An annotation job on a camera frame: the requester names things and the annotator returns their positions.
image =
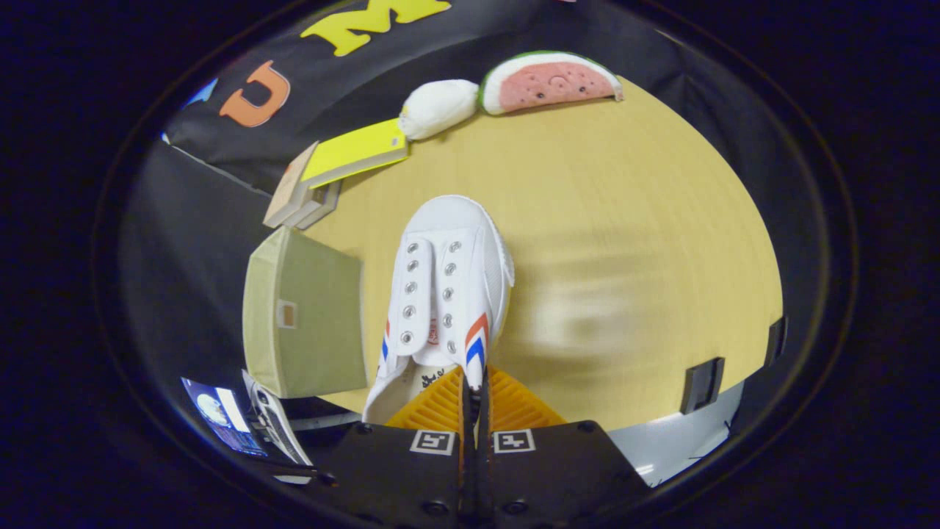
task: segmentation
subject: screw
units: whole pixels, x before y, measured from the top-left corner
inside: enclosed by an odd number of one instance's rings
[[[509,502],[508,504],[503,505],[503,510],[506,511],[506,514],[511,514],[513,516],[517,514],[522,514],[528,510],[528,505],[523,501]]]
[[[331,473],[321,473],[317,475],[317,478],[320,479],[320,482],[327,487],[336,487],[337,486],[337,477]]]
[[[421,508],[431,516],[444,516],[450,510],[441,502],[425,502]]]

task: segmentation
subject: red and blue stripe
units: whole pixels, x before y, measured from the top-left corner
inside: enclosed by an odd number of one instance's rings
[[[482,314],[472,326],[470,330],[467,331],[467,340],[466,340],[466,351],[467,351],[467,362],[469,365],[470,361],[474,357],[479,357],[479,363],[481,366],[486,365],[486,347],[490,344],[490,322],[486,317],[486,313]]]

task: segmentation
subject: black fabric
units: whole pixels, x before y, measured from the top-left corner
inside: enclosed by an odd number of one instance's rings
[[[267,203],[158,141],[127,204],[119,284],[135,345],[164,391],[193,417],[180,377],[230,388],[248,404],[242,295],[248,257],[271,232],[259,222]]]
[[[366,3],[345,9],[361,9]],[[604,64],[685,118],[728,161],[757,204],[774,244],[790,322],[784,354],[792,350],[796,355],[821,309],[827,227],[807,160],[761,98],[717,62],[615,4],[452,4],[448,11],[410,24],[395,23],[393,15],[387,33],[370,34],[370,43],[342,57],[333,55],[327,40],[299,37],[315,17],[290,24],[232,61],[217,74],[207,101],[185,106],[166,125],[170,143],[232,180],[165,144],[152,156],[173,158],[179,166],[151,160],[141,169],[147,184],[134,193],[128,218],[139,220],[134,229],[152,231],[152,242],[126,258],[128,275],[137,277],[135,267],[159,262],[163,273],[180,278],[161,291],[161,306],[139,292],[144,285],[126,284],[138,342],[161,383],[171,387],[179,376],[203,371],[208,378],[200,381],[230,380],[243,367],[244,266],[266,232],[261,226],[266,195],[274,192],[298,152],[313,141],[395,117],[422,83],[446,78],[478,82],[505,58],[539,49],[571,51]],[[220,116],[224,101],[239,88],[246,99],[263,104],[269,92],[245,80],[268,60],[290,81],[285,104],[256,127]],[[174,176],[162,176],[167,172]],[[241,202],[220,206],[217,197],[223,188]],[[143,220],[151,217],[153,221]],[[181,306],[192,307],[198,317],[173,309]],[[792,361],[784,362],[778,371],[785,376],[791,366]],[[182,395],[179,389],[172,394]]]
[[[937,223],[935,170],[927,164],[936,144],[933,6],[662,2],[744,53],[806,110],[845,168],[864,265],[845,353],[806,411],[767,451],[655,526],[934,527]],[[17,273],[7,285],[28,309],[18,313],[20,304],[11,304],[18,339],[4,370],[14,389],[5,407],[14,523],[288,526],[277,514],[295,512],[292,502],[279,494],[249,498],[245,490],[259,487],[224,453],[197,450],[184,427],[171,439],[158,425],[178,425],[174,417],[155,421],[116,382],[88,284],[88,234],[104,230],[93,225],[96,199],[128,131],[198,59],[286,4],[11,6],[11,72],[26,77],[9,85],[5,161],[14,166],[6,174],[15,220],[5,228],[13,234],[10,255],[25,254],[16,236],[23,233],[35,252],[9,263]],[[692,27],[659,17],[696,42]],[[198,88],[183,84],[188,92]],[[112,205],[122,199],[108,195]],[[307,513],[293,521],[333,526]]]

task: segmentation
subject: yellow tabletop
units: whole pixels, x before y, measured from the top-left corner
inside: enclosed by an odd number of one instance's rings
[[[644,423],[679,410],[689,367],[725,357],[724,391],[762,366],[783,301],[757,207],[691,125],[623,85],[619,103],[477,115],[344,182],[305,233],[363,261],[370,383],[401,232],[445,194],[483,204],[515,260],[493,364],[566,420]],[[361,412],[367,394],[323,398]]]

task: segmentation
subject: shoe tongue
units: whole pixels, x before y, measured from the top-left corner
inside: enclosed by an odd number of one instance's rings
[[[438,341],[436,319],[431,320],[431,332],[428,334],[428,341],[424,344],[424,347],[421,347],[420,350],[412,355],[412,360],[414,360],[415,363],[433,367],[457,364],[453,359],[453,355],[447,354]]]

